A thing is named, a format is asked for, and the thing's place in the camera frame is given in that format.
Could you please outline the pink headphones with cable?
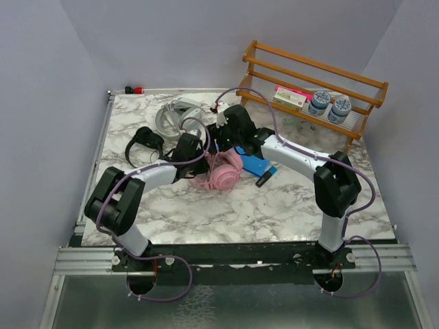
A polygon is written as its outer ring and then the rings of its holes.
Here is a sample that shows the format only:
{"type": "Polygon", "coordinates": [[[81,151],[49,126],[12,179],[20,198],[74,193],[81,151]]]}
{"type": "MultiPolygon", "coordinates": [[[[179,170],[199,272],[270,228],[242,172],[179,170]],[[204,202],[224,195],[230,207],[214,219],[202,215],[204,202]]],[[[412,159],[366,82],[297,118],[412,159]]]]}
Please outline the pink headphones with cable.
{"type": "Polygon", "coordinates": [[[207,174],[189,180],[192,187],[202,190],[229,191],[238,182],[244,164],[241,156],[234,150],[220,152],[205,157],[208,164],[207,174]]]}

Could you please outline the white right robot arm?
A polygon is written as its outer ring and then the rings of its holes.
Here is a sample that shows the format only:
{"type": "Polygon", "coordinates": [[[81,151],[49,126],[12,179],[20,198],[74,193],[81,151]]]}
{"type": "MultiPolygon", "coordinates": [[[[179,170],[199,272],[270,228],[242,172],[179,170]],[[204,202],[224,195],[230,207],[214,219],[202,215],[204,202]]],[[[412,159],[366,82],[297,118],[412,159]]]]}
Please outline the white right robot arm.
{"type": "Polygon", "coordinates": [[[322,211],[322,228],[315,251],[316,262],[330,268],[340,259],[344,244],[345,216],[357,201],[361,184],[349,168],[346,154],[324,154],[280,141],[274,130],[257,128],[248,111],[241,105],[230,106],[222,101],[212,105],[216,122],[209,126],[215,145],[211,151],[227,151],[239,147],[247,156],[276,162],[310,179],[318,208],[322,211]]]}

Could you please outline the black headphones with cable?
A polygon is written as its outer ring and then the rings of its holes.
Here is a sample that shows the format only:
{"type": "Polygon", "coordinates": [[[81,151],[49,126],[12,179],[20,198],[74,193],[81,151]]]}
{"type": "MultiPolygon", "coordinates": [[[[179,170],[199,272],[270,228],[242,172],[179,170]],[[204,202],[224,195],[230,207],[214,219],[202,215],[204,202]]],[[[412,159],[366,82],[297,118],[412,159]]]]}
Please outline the black headphones with cable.
{"type": "Polygon", "coordinates": [[[161,135],[153,132],[148,126],[142,126],[135,132],[134,136],[126,145],[124,151],[125,159],[131,167],[134,167],[130,159],[130,152],[134,145],[139,145],[140,147],[157,151],[158,157],[162,158],[164,156],[164,144],[165,140],[161,135]]]}

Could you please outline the grey white headphones with cable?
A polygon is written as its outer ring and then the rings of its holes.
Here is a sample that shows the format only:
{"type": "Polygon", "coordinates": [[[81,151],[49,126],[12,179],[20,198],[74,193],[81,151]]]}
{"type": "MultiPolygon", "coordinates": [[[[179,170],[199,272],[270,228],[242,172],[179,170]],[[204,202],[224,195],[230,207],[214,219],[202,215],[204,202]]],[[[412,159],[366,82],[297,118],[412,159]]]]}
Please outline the grey white headphones with cable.
{"type": "Polygon", "coordinates": [[[164,104],[155,116],[155,126],[158,134],[164,139],[178,140],[183,131],[199,130],[200,124],[193,120],[202,120],[200,103],[179,97],[164,104]]]}

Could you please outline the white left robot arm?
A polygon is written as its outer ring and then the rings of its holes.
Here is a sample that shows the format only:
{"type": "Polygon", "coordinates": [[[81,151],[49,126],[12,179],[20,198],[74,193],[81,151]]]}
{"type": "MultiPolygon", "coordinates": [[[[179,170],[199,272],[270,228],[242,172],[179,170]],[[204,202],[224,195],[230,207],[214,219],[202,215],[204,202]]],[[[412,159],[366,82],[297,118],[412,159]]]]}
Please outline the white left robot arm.
{"type": "Polygon", "coordinates": [[[84,216],[128,251],[134,269],[147,269],[152,260],[150,240],[134,224],[143,194],[194,173],[204,161],[203,147],[200,137],[184,133],[170,157],[127,172],[109,167],[96,184],[84,216]]]}

